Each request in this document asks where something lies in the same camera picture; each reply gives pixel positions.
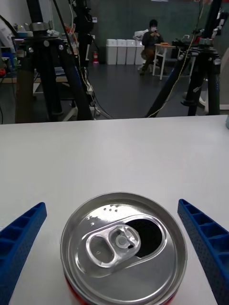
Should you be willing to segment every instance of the dark jacket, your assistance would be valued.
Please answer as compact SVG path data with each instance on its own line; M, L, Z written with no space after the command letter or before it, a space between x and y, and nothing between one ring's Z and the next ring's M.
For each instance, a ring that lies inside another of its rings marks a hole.
M142 44L145 46L145 48L153 47L156 43L164 42L161 35L157 37L157 36L151 36L151 34L152 32L149 31L143 35Z

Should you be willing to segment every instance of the green wall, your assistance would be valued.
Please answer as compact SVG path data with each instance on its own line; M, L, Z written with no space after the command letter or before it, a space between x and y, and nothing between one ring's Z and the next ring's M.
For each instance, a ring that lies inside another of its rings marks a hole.
M58 0L64 22L70 23L71 14L67 0ZM135 31L145 30L151 19L158 20L158 29L165 41L171 42L190 34L195 27L198 17L199 4L197 2L182 2L170 0L168 2L153 2L151 0L91 0L92 15L98 18L92 34L97 44L104 51L106 40L131 39ZM223 8L229 11L229 4ZM205 9L200 26L203 27L207 18L209 6ZM55 28L61 29L55 8L53 8ZM229 21L223 29L223 35L217 37L215 46L220 55L229 47Z

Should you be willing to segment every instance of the can opening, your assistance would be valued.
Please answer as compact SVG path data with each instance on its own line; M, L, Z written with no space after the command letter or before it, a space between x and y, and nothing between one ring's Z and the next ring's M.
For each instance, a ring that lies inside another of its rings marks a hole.
M143 257L153 253L162 242L162 233L158 225L148 219L135 219L126 223L134 228L140 237L141 247L137 257Z

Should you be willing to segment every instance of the table leg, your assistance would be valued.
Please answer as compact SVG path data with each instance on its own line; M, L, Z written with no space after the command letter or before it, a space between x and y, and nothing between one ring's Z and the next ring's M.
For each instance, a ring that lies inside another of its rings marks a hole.
M157 46L156 46L156 49L155 49L155 56L154 56L153 76L155 75L155 68L156 68L156 55L157 55Z
M167 48L165 48L164 53L163 53L163 60L162 60L161 74L160 74L160 81L162 80L162 76L163 76L164 65L165 65L165 61L166 61L166 52L167 52Z

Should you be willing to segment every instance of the white trash bin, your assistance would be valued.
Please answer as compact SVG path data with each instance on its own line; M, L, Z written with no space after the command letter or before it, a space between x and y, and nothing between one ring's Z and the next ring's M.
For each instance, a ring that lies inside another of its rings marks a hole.
M135 64L135 53L136 53L136 41L133 39L127 39L127 52L126 52L126 64L134 65Z
M108 65L117 64L117 40L107 39L106 41L106 63Z
M142 65L144 60L141 56L142 51L144 50L144 46L141 41L136 41L136 56L135 56L135 65Z
M118 45L118 56L117 56L117 64L125 65L126 60L126 40L125 39L117 39Z

